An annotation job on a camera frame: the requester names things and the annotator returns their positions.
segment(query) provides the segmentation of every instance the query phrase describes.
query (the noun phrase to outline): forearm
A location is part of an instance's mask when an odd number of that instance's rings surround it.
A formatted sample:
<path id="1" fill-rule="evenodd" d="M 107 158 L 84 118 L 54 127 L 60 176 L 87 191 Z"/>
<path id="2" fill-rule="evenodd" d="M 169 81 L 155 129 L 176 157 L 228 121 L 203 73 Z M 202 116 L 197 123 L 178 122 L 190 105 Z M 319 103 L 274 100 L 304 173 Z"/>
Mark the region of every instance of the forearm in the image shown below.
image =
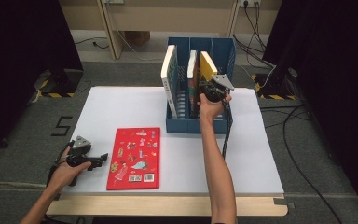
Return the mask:
<path id="1" fill-rule="evenodd" d="M 34 206 L 22 219 L 21 224 L 40 223 L 59 190 L 46 188 Z"/>
<path id="2" fill-rule="evenodd" d="M 237 209 L 230 171 L 217 145 L 212 121 L 201 119 L 200 127 L 212 220 L 234 223 Z"/>

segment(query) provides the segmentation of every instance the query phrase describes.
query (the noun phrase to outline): power outlet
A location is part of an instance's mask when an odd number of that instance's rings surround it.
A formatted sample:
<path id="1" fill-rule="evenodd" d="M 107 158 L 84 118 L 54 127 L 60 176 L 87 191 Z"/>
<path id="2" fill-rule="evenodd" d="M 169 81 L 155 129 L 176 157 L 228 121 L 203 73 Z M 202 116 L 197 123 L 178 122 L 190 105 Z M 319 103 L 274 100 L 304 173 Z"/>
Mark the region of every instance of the power outlet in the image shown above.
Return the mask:
<path id="1" fill-rule="evenodd" d="M 260 7 L 261 0 L 247 0 L 248 1 L 248 7 L 256 7 L 257 4 Z M 240 7 L 244 7 L 245 0 L 240 0 Z"/>

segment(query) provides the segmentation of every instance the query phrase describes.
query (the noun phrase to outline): blue bin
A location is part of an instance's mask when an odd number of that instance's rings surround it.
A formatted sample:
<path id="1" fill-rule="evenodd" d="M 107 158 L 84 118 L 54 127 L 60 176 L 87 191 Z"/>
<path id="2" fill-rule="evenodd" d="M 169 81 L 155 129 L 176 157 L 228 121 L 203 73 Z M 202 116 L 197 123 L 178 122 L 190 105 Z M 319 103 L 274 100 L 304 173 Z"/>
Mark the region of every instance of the blue bin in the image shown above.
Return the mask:
<path id="1" fill-rule="evenodd" d="M 177 46 L 178 76 L 180 90 L 177 90 L 178 104 L 185 107 L 178 119 L 173 119 L 170 107 L 167 103 L 166 129 L 167 133 L 200 133 L 198 119 L 190 119 L 190 102 L 187 87 L 187 65 L 192 49 L 208 51 L 218 70 L 218 74 L 226 74 L 232 80 L 237 51 L 232 38 L 205 38 L 205 37 L 169 37 L 168 45 Z M 213 121 L 215 133 L 224 134 L 227 131 L 227 119 L 223 114 Z"/>

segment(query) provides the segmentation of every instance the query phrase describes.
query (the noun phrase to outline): red book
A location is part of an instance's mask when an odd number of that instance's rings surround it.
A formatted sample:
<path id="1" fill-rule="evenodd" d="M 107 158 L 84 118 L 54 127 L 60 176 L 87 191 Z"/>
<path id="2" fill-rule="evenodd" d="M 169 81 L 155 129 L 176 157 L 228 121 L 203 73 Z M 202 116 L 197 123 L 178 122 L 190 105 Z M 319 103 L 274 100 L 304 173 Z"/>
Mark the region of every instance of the red book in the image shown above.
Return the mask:
<path id="1" fill-rule="evenodd" d="M 159 128 L 116 131 L 107 190 L 159 188 Z"/>

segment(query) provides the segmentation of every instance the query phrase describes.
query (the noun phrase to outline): hand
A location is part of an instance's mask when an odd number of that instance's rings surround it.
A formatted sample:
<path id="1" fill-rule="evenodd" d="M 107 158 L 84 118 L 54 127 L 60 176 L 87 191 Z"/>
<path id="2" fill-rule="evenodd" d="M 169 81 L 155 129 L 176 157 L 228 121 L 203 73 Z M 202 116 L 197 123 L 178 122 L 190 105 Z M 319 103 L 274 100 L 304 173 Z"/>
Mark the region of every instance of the hand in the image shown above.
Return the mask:
<path id="1" fill-rule="evenodd" d="M 62 153 L 62 156 L 66 158 L 68 152 L 71 148 L 67 147 L 66 150 Z M 66 163 L 65 159 L 60 161 L 60 165 L 54 171 L 50 182 L 48 183 L 48 188 L 52 188 L 56 193 L 61 192 L 63 187 L 70 185 L 72 180 L 80 173 L 91 166 L 91 162 L 84 162 L 77 167 L 71 167 Z"/>
<path id="2" fill-rule="evenodd" d="M 232 97 L 226 92 L 226 102 L 231 101 Z M 205 94 L 200 94 L 200 102 L 197 102 L 200 106 L 200 120 L 205 120 L 208 122 L 213 122 L 213 120 L 223 112 L 222 102 L 211 102 L 209 101 Z"/>

